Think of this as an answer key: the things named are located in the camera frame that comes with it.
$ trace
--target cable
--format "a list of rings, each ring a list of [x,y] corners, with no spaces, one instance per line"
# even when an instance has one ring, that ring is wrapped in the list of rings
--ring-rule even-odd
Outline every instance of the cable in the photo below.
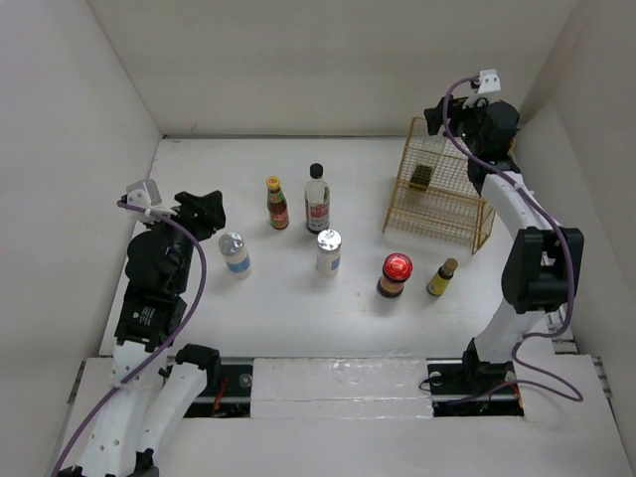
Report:
[[[583,401],[583,395],[580,393],[580,391],[577,388],[575,388],[572,384],[570,384],[564,378],[561,378],[561,377],[557,376],[556,374],[551,373],[550,371],[542,370],[541,368],[538,368],[536,366],[529,365],[528,363],[525,363],[525,362],[521,361],[519,359],[519,357],[517,356],[518,353],[519,353],[519,349],[526,342],[526,340],[528,340],[530,338],[555,338],[557,336],[562,335],[567,330],[567,328],[569,328],[569,324],[570,324],[570,322],[572,320],[572,313],[574,311],[574,295],[575,295],[574,266],[572,264],[572,257],[571,257],[571,253],[569,251],[569,246],[567,245],[567,240],[565,239],[565,236],[563,235],[563,232],[561,231],[557,220],[554,217],[552,217],[550,214],[548,214],[548,212],[546,212],[532,198],[532,196],[530,196],[530,194],[528,194],[522,187],[520,187],[521,185],[518,184],[517,181],[515,181],[508,174],[506,174],[503,171],[500,171],[496,167],[492,166],[491,164],[488,164],[487,162],[482,161],[477,156],[475,156],[472,152],[470,152],[469,150],[464,148],[464,146],[457,140],[457,138],[455,138],[453,136],[452,132],[450,131],[450,124],[449,124],[449,119],[448,119],[448,104],[450,103],[450,98],[451,98],[453,92],[458,87],[460,87],[462,84],[464,84],[466,82],[472,82],[472,81],[475,81],[475,80],[478,80],[478,78],[477,77],[471,77],[471,78],[460,79],[459,81],[455,82],[450,87],[448,92],[446,93],[446,96],[444,97],[443,108],[442,108],[442,119],[443,119],[444,131],[446,132],[446,136],[448,137],[448,139],[450,139],[450,142],[452,142],[453,145],[459,150],[459,152],[461,152],[466,157],[468,157],[468,159],[470,159],[471,161],[476,162],[479,166],[483,167],[484,169],[486,169],[486,170],[488,170],[488,171],[490,171],[490,172],[492,172],[494,174],[497,174],[499,177],[504,179],[508,184],[510,184],[513,188],[515,188],[515,190],[522,197],[522,199],[526,203],[528,203],[528,205],[530,207],[532,207],[535,211],[537,211],[537,213],[540,216],[542,216],[544,219],[546,219],[546,222],[548,222],[548,224],[550,224],[550,226],[554,229],[556,237],[558,238],[558,241],[560,242],[560,245],[563,248],[563,258],[565,260],[565,275],[567,277],[567,306],[565,308],[565,318],[563,319],[563,323],[562,323],[561,327],[559,329],[551,332],[551,333],[537,333],[537,332],[535,332],[535,333],[527,333],[527,334],[525,334],[523,336],[522,341],[517,343],[515,345],[515,347],[513,348],[513,352],[512,352],[513,361],[515,361],[515,363],[519,364],[520,366],[528,368],[529,370],[535,371],[537,373],[541,373],[541,374],[543,374],[545,376],[548,376],[548,377],[550,377],[550,378],[552,378],[552,379],[554,379],[556,381],[559,381],[563,385],[565,385],[568,388],[570,388],[574,392],[574,394],[576,396],[573,397],[571,395],[567,395],[565,393],[562,393],[559,390],[556,390],[554,388],[551,388],[549,386],[546,386],[546,385],[543,385],[541,383],[537,383],[537,382],[534,382],[534,381],[514,380],[514,381],[508,381],[508,382],[502,383],[500,385],[497,385],[496,387],[494,387],[493,389],[487,391],[486,393],[482,393],[480,395],[475,395],[475,396],[471,396],[471,397],[465,397],[463,399],[452,400],[452,401],[449,401],[448,403],[462,404],[462,403],[465,403],[465,402],[470,402],[470,401],[472,401],[474,399],[482,398],[484,396],[491,395],[492,393],[495,393],[498,390],[501,390],[503,388],[507,388],[507,387],[510,387],[510,386],[514,386],[514,385],[534,386],[536,388],[541,388],[541,389],[543,389],[545,391],[548,391],[548,392],[553,393],[555,395],[561,396],[562,398],[570,399],[570,400],[573,400],[575,402],[582,402]]]
[[[230,383],[230,379],[227,377],[225,377],[221,381],[221,390],[217,394],[217,397],[215,397],[215,403],[212,410],[212,417],[214,417],[217,414],[217,412],[219,412],[219,407],[221,407],[221,399],[223,395],[226,393],[226,391],[228,390],[229,383]]]
[[[142,207],[131,206],[128,204],[124,204],[123,202],[117,202],[117,207],[121,209],[125,209],[127,211],[134,211],[145,213],[146,210]],[[161,215],[159,212],[151,211],[150,215],[156,219],[159,219],[161,222],[168,224],[171,227],[174,227],[179,232],[181,232],[184,236],[188,238],[189,241],[192,242],[193,246],[197,250],[199,254],[199,259],[201,260],[201,280],[199,281],[199,289],[197,290],[197,294],[195,295],[195,299],[192,301],[192,306],[183,317],[183,320],[179,324],[179,326],[175,329],[175,331],[166,339],[166,341],[157,348],[148,358],[146,358],[139,366],[137,366],[134,370],[132,370],[129,374],[127,374],[122,380],[121,383],[123,385],[127,385],[132,381],[132,379],[141,373],[146,367],[152,363],[161,353],[163,353],[172,343],[175,341],[175,338],[183,331],[186,327],[192,315],[194,315],[197,306],[199,306],[199,302],[201,301],[201,297],[203,296],[203,291],[206,287],[206,275],[208,274],[208,263],[206,261],[206,255],[199,244],[199,241],[181,224],[176,223],[172,219],[167,218],[166,216]],[[84,418],[81,424],[78,426],[76,431],[73,433],[69,442],[65,446],[64,450],[60,454],[60,458],[57,460],[56,465],[53,467],[53,472],[51,477],[58,477],[59,472],[62,470],[62,466],[64,465],[64,461],[69,456],[71,449],[78,442],[81,434],[88,427],[92,419],[101,411],[101,409],[110,401],[110,399],[117,394],[120,388],[112,388],[106,395],[99,400],[99,402],[95,405],[95,407],[88,413],[88,415]]]
[[[423,388],[423,386],[424,386],[424,385],[427,385],[427,384],[428,384],[428,380],[424,380],[424,381],[422,381],[422,382],[419,384],[419,386],[418,386],[419,390],[420,390],[420,391],[426,391],[427,393],[430,393],[430,387],[428,387],[428,389],[427,389],[427,388]]]

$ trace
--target wire cage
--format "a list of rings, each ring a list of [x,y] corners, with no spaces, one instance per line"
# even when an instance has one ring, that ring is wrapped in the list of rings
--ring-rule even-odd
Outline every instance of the wire cage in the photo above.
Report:
[[[467,158],[441,133],[429,136],[415,117],[385,226],[470,246],[476,253],[493,230],[495,211],[471,184]]]

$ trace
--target white wall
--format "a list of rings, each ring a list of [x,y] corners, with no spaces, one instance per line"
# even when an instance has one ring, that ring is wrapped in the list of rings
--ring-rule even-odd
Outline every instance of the white wall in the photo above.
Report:
[[[602,358],[636,466],[636,3],[594,2],[551,102],[520,134],[530,184],[586,238],[574,312],[583,352]]]
[[[522,122],[532,118],[554,96],[567,71],[580,32],[597,4],[598,0],[576,0],[537,79],[521,104],[519,112]]]
[[[83,0],[0,1],[0,361],[96,352],[159,137]]]
[[[88,0],[168,134],[404,134],[497,68],[521,104],[575,0]]]

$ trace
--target silver cap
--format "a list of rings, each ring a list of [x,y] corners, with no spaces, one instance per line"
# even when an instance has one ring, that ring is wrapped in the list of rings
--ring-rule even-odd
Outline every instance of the silver cap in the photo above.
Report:
[[[223,255],[236,255],[242,248],[242,237],[236,232],[228,232],[219,238],[219,250]]]
[[[318,234],[316,243],[318,244],[318,249],[320,251],[332,253],[340,248],[340,245],[342,245],[342,238],[336,231],[327,229],[326,231],[322,231]]]

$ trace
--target white table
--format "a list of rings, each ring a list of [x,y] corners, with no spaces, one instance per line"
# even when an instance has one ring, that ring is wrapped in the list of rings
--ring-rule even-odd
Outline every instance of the white table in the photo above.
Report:
[[[196,342],[241,357],[460,356],[501,301],[500,277],[511,240],[501,222],[479,253],[431,238],[382,233],[403,139],[164,140],[150,177],[164,203],[186,190],[224,193],[226,232],[243,235],[252,275],[236,281],[219,254],[219,235],[204,241],[208,285],[193,321],[175,349]],[[341,271],[314,271],[315,236],[304,227],[303,188],[309,165],[320,162],[331,186],[332,227],[343,237]],[[268,223],[265,179],[279,175],[289,204],[290,226]],[[376,291],[385,257],[407,253],[414,273],[402,297]],[[460,267],[446,294],[424,287],[443,261]],[[192,302],[200,274],[193,258]],[[122,274],[100,353],[112,354],[112,336],[127,284]]]
[[[182,190],[221,189],[226,230],[244,236],[253,263],[252,276],[235,281],[217,239],[204,242],[209,282],[175,349],[194,342],[223,356],[402,356],[257,360],[252,418],[185,419],[160,462],[162,476],[632,475],[591,360],[555,355],[549,340],[532,340],[522,358],[571,380],[584,403],[523,388],[525,418],[432,418],[429,396],[416,387],[425,374],[418,357],[459,357],[488,323],[501,301],[511,240],[499,221],[474,256],[428,238],[382,234],[402,147],[402,139],[161,142],[151,178],[164,202]],[[302,191],[312,162],[325,166],[332,226],[344,241],[341,272],[332,279],[316,276],[315,237],[303,224]],[[269,226],[265,207],[264,181],[276,174],[290,208],[291,225],[283,232]],[[414,262],[414,275],[395,301],[375,288],[392,251]],[[447,292],[432,298],[425,283],[448,256],[458,258],[460,268]],[[188,303],[199,273],[194,258]],[[70,431],[107,391],[107,356],[125,284],[122,275],[100,349],[104,357],[88,361]],[[357,366],[358,374],[347,371]],[[344,375],[331,372],[338,367]],[[520,378],[550,383],[518,371]]]

